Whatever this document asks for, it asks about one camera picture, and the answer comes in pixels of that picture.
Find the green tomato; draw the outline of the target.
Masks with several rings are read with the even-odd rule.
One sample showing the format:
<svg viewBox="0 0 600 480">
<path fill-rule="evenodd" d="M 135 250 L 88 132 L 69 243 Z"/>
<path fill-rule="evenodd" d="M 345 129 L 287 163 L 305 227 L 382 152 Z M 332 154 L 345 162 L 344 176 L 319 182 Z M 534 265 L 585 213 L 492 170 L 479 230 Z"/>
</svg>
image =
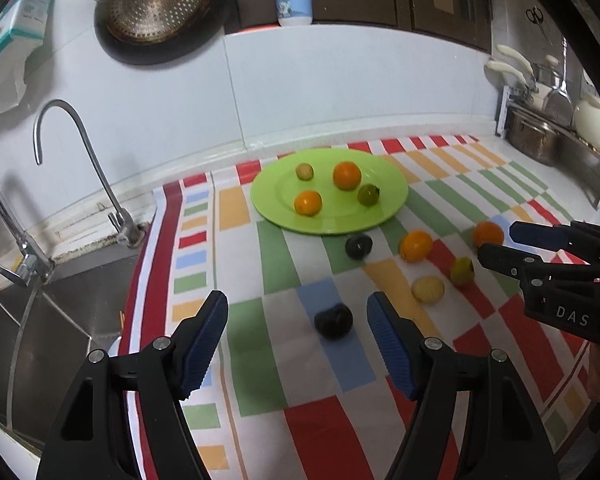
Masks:
<svg viewBox="0 0 600 480">
<path fill-rule="evenodd" d="M 472 283 L 475 279 L 474 262 L 469 257 L 456 258 L 450 267 L 450 281 L 457 287 Z"/>
<path fill-rule="evenodd" d="M 374 184 L 362 185 L 356 198 L 365 207 L 373 207 L 379 202 L 380 189 Z"/>
</svg>

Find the brown longan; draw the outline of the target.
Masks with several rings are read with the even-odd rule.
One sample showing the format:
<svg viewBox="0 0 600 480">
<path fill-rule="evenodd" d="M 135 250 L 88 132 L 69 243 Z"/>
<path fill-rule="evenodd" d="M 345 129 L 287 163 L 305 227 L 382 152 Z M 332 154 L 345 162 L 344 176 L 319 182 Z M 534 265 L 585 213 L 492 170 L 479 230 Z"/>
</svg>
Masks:
<svg viewBox="0 0 600 480">
<path fill-rule="evenodd" d="M 414 281 L 411 290 L 414 298 L 421 304 L 436 304 L 445 294 L 445 284 L 437 276 L 422 276 Z"/>
<path fill-rule="evenodd" d="M 314 169 L 307 162 L 302 162 L 294 170 L 300 181 L 311 181 L 314 178 Z"/>
</svg>

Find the small orange back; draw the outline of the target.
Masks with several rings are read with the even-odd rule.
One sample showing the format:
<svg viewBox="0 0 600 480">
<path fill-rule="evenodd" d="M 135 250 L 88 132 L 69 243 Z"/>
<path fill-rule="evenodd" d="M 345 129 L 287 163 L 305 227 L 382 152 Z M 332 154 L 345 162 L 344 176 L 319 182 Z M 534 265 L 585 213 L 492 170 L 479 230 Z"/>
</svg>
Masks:
<svg viewBox="0 0 600 480">
<path fill-rule="evenodd" d="M 425 231 L 408 232 L 399 244 L 399 255 L 408 263 L 419 263 L 425 260 L 431 252 L 434 240 Z"/>
</svg>

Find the small orange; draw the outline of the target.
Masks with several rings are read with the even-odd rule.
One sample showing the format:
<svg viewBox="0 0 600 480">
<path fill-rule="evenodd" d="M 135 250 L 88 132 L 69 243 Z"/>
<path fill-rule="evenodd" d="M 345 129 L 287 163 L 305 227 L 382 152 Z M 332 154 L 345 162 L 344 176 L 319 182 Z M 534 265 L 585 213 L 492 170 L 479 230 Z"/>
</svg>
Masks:
<svg viewBox="0 0 600 480">
<path fill-rule="evenodd" d="M 302 191 L 294 199 L 294 211 L 303 217 L 314 217 L 322 207 L 321 194 L 313 190 Z"/>
<path fill-rule="evenodd" d="M 425 260 L 431 252 L 434 240 L 425 231 L 408 232 L 399 244 L 399 255 L 408 263 L 419 263 Z"/>
</svg>

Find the dark plum back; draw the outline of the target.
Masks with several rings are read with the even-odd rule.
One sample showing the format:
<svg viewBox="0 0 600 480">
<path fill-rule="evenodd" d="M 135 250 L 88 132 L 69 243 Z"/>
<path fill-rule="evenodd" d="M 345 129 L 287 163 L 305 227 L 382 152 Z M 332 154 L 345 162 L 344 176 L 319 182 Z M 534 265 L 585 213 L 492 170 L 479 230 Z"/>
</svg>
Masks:
<svg viewBox="0 0 600 480">
<path fill-rule="evenodd" d="M 373 249 L 373 240 L 365 233 L 356 233 L 347 238 L 344 250 L 349 258 L 360 261 Z"/>
</svg>

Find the dark plum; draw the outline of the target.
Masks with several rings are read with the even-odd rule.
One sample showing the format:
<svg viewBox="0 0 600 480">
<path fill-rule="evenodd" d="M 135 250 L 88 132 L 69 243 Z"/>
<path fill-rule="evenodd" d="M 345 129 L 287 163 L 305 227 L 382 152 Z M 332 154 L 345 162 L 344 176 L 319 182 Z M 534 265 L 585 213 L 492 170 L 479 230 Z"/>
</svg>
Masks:
<svg viewBox="0 0 600 480">
<path fill-rule="evenodd" d="M 349 258 L 360 261 L 373 249 L 373 240 L 365 233 L 356 233 L 347 238 L 344 250 Z"/>
<path fill-rule="evenodd" d="M 347 336 L 353 327 L 353 314 L 346 304 L 335 304 L 317 312 L 313 319 L 314 327 L 323 338 L 339 340 Z"/>
</svg>

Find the green tomato front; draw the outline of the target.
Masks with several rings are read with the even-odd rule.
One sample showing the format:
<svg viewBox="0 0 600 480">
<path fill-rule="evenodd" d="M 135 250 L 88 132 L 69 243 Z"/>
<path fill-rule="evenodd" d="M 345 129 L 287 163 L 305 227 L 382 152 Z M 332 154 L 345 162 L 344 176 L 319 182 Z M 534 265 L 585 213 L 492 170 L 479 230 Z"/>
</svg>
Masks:
<svg viewBox="0 0 600 480">
<path fill-rule="evenodd" d="M 380 189 L 374 184 L 362 185 L 356 198 L 365 207 L 373 207 L 379 202 Z"/>
</svg>

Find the large orange with stem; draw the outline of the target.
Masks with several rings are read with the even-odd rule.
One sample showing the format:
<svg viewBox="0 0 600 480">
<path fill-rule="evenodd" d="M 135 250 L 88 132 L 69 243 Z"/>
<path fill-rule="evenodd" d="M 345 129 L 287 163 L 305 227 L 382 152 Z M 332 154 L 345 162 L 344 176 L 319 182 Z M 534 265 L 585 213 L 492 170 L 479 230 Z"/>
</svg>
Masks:
<svg viewBox="0 0 600 480">
<path fill-rule="evenodd" d="M 361 183 L 362 172 L 358 165 L 350 160 L 338 162 L 332 170 L 332 182 L 341 191 L 353 191 Z"/>
</svg>

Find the brown longan front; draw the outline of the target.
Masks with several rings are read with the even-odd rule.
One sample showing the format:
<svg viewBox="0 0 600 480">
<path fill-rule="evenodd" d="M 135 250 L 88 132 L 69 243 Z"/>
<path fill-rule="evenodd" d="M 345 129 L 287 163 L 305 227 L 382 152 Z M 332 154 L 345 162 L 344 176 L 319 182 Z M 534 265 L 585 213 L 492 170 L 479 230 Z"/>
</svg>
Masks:
<svg viewBox="0 0 600 480">
<path fill-rule="evenodd" d="M 311 181 L 314 178 L 314 169 L 307 162 L 302 162 L 294 170 L 300 181 Z"/>
</svg>

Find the large chrome kitchen faucet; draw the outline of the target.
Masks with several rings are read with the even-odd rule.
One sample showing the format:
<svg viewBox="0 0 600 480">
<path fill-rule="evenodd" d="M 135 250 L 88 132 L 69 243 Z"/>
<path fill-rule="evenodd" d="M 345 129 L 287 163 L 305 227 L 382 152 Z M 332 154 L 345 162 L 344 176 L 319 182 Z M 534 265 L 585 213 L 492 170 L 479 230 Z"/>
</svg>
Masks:
<svg viewBox="0 0 600 480">
<path fill-rule="evenodd" d="M 21 261 L 15 270 L 0 263 L 0 274 L 14 285 L 26 288 L 34 278 L 46 282 L 55 269 L 53 260 L 43 252 L 35 239 L 21 226 L 0 190 L 0 217 L 15 240 Z"/>
</svg>

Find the dish rack shelf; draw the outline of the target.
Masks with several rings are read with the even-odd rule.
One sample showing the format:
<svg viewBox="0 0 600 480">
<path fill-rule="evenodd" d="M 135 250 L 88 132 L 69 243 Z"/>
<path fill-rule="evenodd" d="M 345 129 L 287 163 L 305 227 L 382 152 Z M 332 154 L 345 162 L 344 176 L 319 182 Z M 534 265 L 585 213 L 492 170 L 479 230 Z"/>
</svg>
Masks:
<svg viewBox="0 0 600 480">
<path fill-rule="evenodd" d="M 509 107 L 526 110 L 536 118 L 548 122 L 560 133 L 562 143 L 560 144 L 558 161 L 555 166 L 551 167 L 565 170 L 567 174 L 575 178 L 583 185 L 592 205 L 600 209 L 600 152 L 581 139 L 574 130 L 557 125 L 550 118 L 524 104 L 519 95 L 519 89 L 511 86 L 503 87 L 500 110 L 498 111 L 498 124 L 496 125 L 496 134 L 504 140 L 506 140 L 504 130 Z"/>
</svg>

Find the steel cooking pot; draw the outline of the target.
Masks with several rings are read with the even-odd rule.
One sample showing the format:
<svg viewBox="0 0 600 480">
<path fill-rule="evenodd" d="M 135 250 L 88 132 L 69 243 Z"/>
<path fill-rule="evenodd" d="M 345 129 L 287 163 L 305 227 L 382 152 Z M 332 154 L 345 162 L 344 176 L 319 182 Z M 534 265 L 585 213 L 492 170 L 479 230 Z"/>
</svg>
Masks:
<svg viewBox="0 0 600 480">
<path fill-rule="evenodd" d="M 545 166 L 557 164 L 562 136 L 545 120 L 509 107 L 504 132 L 507 142 L 522 154 Z"/>
</svg>

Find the steel sink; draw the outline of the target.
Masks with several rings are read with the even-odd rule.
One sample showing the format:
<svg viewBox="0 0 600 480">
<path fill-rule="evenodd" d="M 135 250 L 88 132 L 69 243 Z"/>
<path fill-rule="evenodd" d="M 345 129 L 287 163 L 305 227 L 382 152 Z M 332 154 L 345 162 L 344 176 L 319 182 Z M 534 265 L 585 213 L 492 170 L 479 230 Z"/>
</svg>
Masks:
<svg viewBox="0 0 600 480">
<path fill-rule="evenodd" d="M 121 336 L 137 255 L 0 290 L 0 425 L 41 451 L 87 353 Z"/>
</svg>

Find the cream ceramic kettle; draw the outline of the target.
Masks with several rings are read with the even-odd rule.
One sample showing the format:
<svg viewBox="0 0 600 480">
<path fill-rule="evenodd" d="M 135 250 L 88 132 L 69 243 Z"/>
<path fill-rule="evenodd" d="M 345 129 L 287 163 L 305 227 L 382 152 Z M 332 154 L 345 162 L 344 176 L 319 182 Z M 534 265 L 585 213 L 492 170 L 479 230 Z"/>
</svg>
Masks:
<svg viewBox="0 0 600 480">
<path fill-rule="evenodd" d="M 573 111 L 578 136 L 600 152 L 600 98 L 585 93 Z"/>
</svg>

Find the metal spatula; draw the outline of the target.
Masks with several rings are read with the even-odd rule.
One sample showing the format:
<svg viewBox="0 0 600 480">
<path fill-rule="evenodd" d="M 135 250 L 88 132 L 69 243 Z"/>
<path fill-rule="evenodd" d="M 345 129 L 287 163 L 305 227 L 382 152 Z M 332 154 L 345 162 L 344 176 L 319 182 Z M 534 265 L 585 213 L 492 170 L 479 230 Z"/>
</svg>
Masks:
<svg viewBox="0 0 600 480">
<path fill-rule="evenodd" d="M 545 97 L 543 113 L 565 128 L 571 126 L 573 105 L 567 88 L 567 40 L 562 38 L 562 74 L 558 87 L 550 90 Z"/>
</svg>

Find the colourful striped tablecloth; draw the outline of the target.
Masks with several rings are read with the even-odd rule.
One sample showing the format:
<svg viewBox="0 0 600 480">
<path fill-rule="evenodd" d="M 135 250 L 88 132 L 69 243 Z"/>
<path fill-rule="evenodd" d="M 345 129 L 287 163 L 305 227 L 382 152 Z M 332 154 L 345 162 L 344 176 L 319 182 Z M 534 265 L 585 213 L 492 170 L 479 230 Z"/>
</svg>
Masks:
<svg viewBox="0 0 600 480">
<path fill-rule="evenodd" d="M 600 344 L 600 226 L 473 136 L 314 148 L 154 189 L 122 353 L 185 359 L 144 479 L 555 479 Z"/>
</svg>

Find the green plate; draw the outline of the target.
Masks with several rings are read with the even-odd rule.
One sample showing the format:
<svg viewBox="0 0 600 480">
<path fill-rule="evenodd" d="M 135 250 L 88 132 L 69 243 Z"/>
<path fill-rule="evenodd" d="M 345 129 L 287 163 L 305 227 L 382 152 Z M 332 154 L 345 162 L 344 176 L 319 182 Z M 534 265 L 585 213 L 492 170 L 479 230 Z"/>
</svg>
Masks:
<svg viewBox="0 0 600 480">
<path fill-rule="evenodd" d="M 358 192 L 341 191 L 332 182 L 332 170 L 344 160 L 358 165 L 362 185 L 380 189 L 379 202 L 365 207 Z M 311 181 L 300 181 L 294 170 L 302 162 L 314 169 Z M 322 196 L 323 207 L 314 217 L 294 211 L 294 199 L 302 191 L 313 190 Z M 405 204 L 408 184 L 402 172 L 370 153 L 345 148 L 311 148 L 271 162 L 254 178 L 250 197 L 253 207 L 269 222 L 282 229 L 308 235 L 340 235 L 373 229 L 392 218 Z"/>
</svg>

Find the black frying pan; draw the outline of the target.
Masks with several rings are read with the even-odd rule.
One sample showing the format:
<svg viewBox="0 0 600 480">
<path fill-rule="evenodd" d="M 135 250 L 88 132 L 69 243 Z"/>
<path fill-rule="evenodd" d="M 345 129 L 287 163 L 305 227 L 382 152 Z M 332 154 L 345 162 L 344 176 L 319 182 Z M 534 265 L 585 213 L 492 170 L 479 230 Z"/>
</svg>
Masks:
<svg viewBox="0 0 600 480">
<path fill-rule="evenodd" d="M 235 0 L 96 1 L 94 29 L 104 51 L 131 65 L 155 65 L 204 46 Z"/>
</svg>

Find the cream handled pot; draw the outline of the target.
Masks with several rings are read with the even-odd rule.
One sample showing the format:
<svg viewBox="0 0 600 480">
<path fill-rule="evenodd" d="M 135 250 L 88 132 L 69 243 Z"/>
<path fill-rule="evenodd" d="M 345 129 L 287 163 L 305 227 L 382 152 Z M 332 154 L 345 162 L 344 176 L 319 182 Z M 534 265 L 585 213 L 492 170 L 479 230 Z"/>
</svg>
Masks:
<svg viewBox="0 0 600 480">
<path fill-rule="evenodd" d="M 531 63 L 506 44 L 498 44 L 495 49 L 502 58 L 490 58 L 486 68 L 512 76 L 517 81 L 521 99 L 536 110 L 544 110 L 546 98 L 562 82 L 557 71 L 558 59 L 548 54 L 543 63 Z"/>
</svg>

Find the black scissors on wall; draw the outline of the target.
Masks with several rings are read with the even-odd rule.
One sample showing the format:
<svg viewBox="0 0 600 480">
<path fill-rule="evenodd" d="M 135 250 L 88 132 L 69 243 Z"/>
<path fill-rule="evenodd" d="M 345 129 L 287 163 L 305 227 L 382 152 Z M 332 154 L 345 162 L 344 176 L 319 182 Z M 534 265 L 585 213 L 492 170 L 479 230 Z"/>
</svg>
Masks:
<svg viewBox="0 0 600 480">
<path fill-rule="evenodd" d="M 531 8 L 524 10 L 524 15 L 532 25 L 536 26 L 542 34 L 545 34 L 543 28 L 544 14 L 540 8 L 532 6 Z"/>
</svg>

